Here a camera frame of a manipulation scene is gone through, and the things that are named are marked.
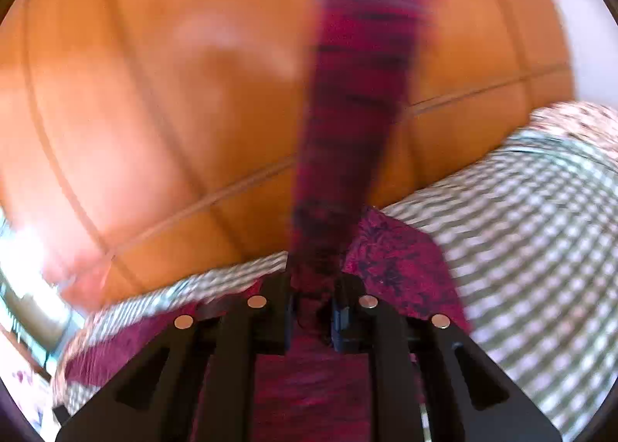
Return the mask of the red black floral sweater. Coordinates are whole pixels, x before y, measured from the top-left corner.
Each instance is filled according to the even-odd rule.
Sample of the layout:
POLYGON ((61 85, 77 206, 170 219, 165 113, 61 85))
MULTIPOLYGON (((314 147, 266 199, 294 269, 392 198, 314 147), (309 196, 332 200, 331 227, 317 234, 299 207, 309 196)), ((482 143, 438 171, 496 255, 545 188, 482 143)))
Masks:
POLYGON ((340 260, 409 89, 423 2, 321 1, 291 249, 282 271, 292 297, 291 340, 294 324, 302 323, 332 342, 340 260))

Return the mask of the green white checkered bedsheet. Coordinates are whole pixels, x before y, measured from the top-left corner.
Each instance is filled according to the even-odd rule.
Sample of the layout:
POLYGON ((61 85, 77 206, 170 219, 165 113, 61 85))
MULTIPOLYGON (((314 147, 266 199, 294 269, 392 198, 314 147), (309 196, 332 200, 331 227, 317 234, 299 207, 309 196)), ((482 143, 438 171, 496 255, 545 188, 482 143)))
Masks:
POLYGON ((474 337, 567 441, 617 376, 617 168, 526 128, 387 207, 442 247, 474 337))

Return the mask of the floral quilt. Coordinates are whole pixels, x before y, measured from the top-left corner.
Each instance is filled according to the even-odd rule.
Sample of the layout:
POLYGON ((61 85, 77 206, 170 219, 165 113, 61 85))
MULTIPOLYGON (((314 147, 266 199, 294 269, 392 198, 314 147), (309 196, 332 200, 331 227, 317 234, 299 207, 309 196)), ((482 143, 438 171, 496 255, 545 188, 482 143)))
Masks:
POLYGON ((556 102, 530 114, 529 126, 577 139, 617 157, 617 110, 587 101, 556 102))

